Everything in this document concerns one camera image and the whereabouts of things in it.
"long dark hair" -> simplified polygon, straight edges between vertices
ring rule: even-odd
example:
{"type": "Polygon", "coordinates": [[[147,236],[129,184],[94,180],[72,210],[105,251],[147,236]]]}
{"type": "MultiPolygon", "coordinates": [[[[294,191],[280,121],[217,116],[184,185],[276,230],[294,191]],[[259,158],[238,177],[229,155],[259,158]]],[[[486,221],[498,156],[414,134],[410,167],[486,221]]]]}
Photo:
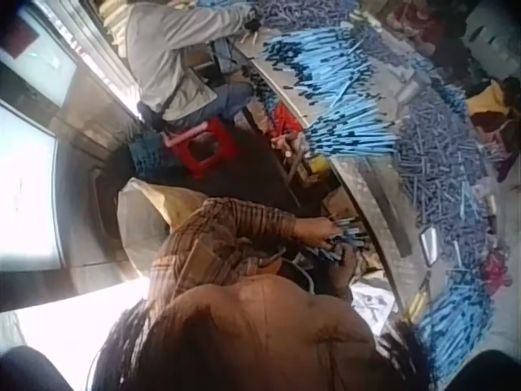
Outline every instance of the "long dark hair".
{"type": "MultiPolygon", "coordinates": [[[[166,389],[239,390],[238,375],[225,351],[226,338],[208,308],[201,308],[177,324],[173,311],[151,325],[151,306],[140,301],[126,310],[103,345],[91,382],[93,391],[142,391],[166,389]]],[[[344,368],[335,360],[335,338],[327,341],[324,365],[331,374],[329,390],[344,368]]],[[[418,343],[414,328],[406,322],[379,338],[380,353],[367,362],[375,384],[401,391],[427,391],[431,372],[425,349],[418,343]]]]}

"red plastic stool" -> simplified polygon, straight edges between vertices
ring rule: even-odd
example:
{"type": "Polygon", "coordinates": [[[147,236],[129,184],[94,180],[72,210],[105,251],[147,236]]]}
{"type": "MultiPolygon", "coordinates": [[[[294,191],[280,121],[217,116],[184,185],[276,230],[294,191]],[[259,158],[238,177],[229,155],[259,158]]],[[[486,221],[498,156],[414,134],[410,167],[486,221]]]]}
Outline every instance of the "red plastic stool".
{"type": "Polygon", "coordinates": [[[194,178],[202,178],[209,169],[220,161],[232,160],[237,156],[234,140],[226,131],[226,127],[217,118],[203,122],[178,136],[169,137],[164,135],[164,145],[181,159],[194,178]],[[190,141],[205,132],[213,134],[213,137],[219,144],[219,149],[213,156],[199,161],[192,155],[189,145],[190,141]]]}

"floor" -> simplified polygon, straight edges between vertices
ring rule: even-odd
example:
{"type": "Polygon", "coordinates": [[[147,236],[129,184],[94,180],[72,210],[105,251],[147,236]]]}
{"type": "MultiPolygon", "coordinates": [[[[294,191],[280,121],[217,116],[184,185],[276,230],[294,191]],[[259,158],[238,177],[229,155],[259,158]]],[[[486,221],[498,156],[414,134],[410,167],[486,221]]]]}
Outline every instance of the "floor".
{"type": "Polygon", "coordinates": [[[513,279],[510,287],[496,293],[492,328],[475,351],[498,349],[521,360],[521,194],[512,191],[521,183],[521,160],[518,159],[508,177],[497,188],[498,230],[510,246],[508,273],[513,279]]]}

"man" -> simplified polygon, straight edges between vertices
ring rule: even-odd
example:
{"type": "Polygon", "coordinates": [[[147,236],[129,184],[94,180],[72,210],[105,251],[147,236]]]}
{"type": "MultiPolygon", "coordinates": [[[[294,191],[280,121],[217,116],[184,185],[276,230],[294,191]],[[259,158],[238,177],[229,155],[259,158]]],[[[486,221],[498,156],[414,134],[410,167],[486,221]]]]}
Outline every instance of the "man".
{"type": "MultiPolygon", "coordinates": [[[[92,389],[427,390],[427,361],[412,332],[401,328],[401,343],[386,336],[380,354],[348,300],[306,292],[280,276],[280,255],[244,241],[325,247],[336,234],[326,218],[206,200],[160,250],[148,300],[112,329],[92,389]]],[[[338,296],[349,297],[353,263],[331,269],[338,296]]]]}
{"type": "Polygon", "coordinates": [[[442,67],[449,80],[464,82],[470,75],[470,50],[462,38],[466,32],[466,21],[461,16],[453,16],[446,23],[445,35],[431,56],[432,63],[442,67]]]}
{"type": "Polygon", "coordinates": [[[240,32],[252,20],[252,9],[178,10],[152,1],[129,2],[135,4],[129,14],[126,49],[142,90],[141,101],[153,112],[164,111],[163,119],[174,128],[190,128],[215,116],[233,120],[252,97],[252,87],[231,83],[209,89],[185,65],[186,51],[240,32]]]}
{"type": "Polygon", "coordinates": [[[430,57],[444,35],[444,24],[429,8],[426,0],[401,2],[386,18],[387,25],[403,33],[421,55],[430,57]]]}
{"type": "Polygon", "coordinates": [[[502,156],[495,164],[497,181],[503,182],[521,151],[518,107],[521,82],[515,77],[485,81],[477,85],[466,101],[472,124],[484,144],[493,144],[502,156]]]}

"hand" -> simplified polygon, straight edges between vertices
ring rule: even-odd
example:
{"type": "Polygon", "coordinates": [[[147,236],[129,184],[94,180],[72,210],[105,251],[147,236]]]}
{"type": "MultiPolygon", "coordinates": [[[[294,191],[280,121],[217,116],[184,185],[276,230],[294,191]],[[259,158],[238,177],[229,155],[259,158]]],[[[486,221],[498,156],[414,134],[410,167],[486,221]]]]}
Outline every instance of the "hand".
{"type": "Polygon", "coordinates": [[[326,217],[299,218],[293,229],[293,237],[309,247],[330,248],[326,240],[341,233],[342,230],[326,217]]]}

